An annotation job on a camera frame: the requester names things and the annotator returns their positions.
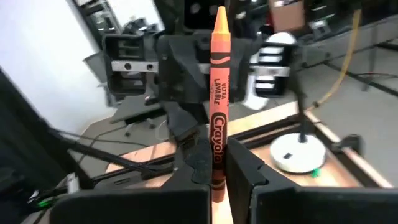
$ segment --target green light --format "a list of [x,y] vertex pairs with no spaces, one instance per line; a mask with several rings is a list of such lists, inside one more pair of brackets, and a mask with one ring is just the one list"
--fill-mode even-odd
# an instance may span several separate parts
[[321,170],[320,170],[320,169],[315,169],[315,170],[313,171],[313,173],[312,173],[312,177],[313,177],[313,178],[317,178],[317,177],[320,176],[320,174],[321,174]]
[[44,207],[44,206],[47,206],[48,204],[49,204],[49,202],[42,201],[42,202],[39,202],[38,206]]

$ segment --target white wall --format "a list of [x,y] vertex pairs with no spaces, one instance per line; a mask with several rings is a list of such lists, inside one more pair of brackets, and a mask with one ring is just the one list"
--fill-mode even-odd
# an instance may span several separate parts
[[95,53],[66,0],[0,1],[0,66],[56,128],[79,132],[114,110],[82,60]]

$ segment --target black cable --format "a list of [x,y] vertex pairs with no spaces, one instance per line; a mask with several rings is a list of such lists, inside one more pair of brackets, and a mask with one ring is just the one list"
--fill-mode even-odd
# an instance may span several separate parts
[[138,143],[138,142],[126,142],[126,141],[115,141],[115,140],[96,139],[96,138],[91,138],[91,137],[82,136],[82,135],[80,135],[80,134],[69,133],[69,132],[67,132],[67,131],[61,131],[61,130],[57,130],[57,129],[53,129],[53,130],[56,131],[56,132],[58,132],[58,133],[67,134],[67,135],[70,135],[70,136],[79,137],[79,138],[83,138],[83,139],[89,139],[89,140],[98,141],[98,142],[110,142],[110,143],[118,143],[118,144],[133,144],[133,145],[137,145],[137,146],[149,147],[148,145],[141,144],[141,143]]
[[[88,147],[93,147],[94,144],[95,144],[95,142],[98,140],[98,138],[101,137],[101,136],[103,136],[104,134],[109,134],[109,133],[112,133],[112,132],[114,132],[114,131],[119,131],[120,129],[124,129],[124,128],[126,128],[126,126],[114,128],[114,129],[111,129],[111,130],[109,130],[109,131],[105,131],[105,132],[103,132],[103,133],[97,134],[97,135],[94,137],[94,140],[90,143],[90,145],[89,145]],[[79,161],[78,161],[77,163],[78,163],[78,164],[81,164],[81,162],[83,161],[83,159],[84,159],[85,157],[86,157],[86,155],[82,155],[81,158],[79,159]]]
[[65,144],[69,145],[71,150],[73,150],[75,152],[79,152],[84,155],[88,155],[88,156],[94,157],[94,158],[102,160],[102,161],[117,164],[119,166],[123,166],[123,167],[129,168],[129,169],[132,169],[132,170],[136,170],[136,171],[140,171],[140,172],[154,172],[154,171],[158,170],[159,168],[161,168],[159,166],[147,166],[141,162],[130,161],[128,159],[119,157],[112,153],[86,146],[82,143],[73,141],[71,139],[65,138],[63,141]]

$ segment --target black bracket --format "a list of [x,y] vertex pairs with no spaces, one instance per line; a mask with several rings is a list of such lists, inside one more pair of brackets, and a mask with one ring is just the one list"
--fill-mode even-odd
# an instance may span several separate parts
[[341,152],[343,148],[350,147],[352,148],[358,155],[363,156],[363,138],[358,134],[350,134],[349,136],[344,137],[340,142],[334,143],[332,145],[332,151]]

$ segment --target metal stand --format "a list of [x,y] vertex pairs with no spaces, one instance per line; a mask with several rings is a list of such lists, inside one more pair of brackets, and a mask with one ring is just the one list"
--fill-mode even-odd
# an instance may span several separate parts
[[398,52],[398,45],[392,44],[389,42],[383,42],[383,43],[377,44],[377,47]]
[[366,81],[363,85],[362,91],[368,91],[369,90],[369,84],[373,82],[374,78],[374,68],[376,66],[376,52],[377,52],[377,25],[374,24],[372,28],[372,37],[371,37],[371,45],[373,47],[369,51],[369,73],[370,76],[366,78]]

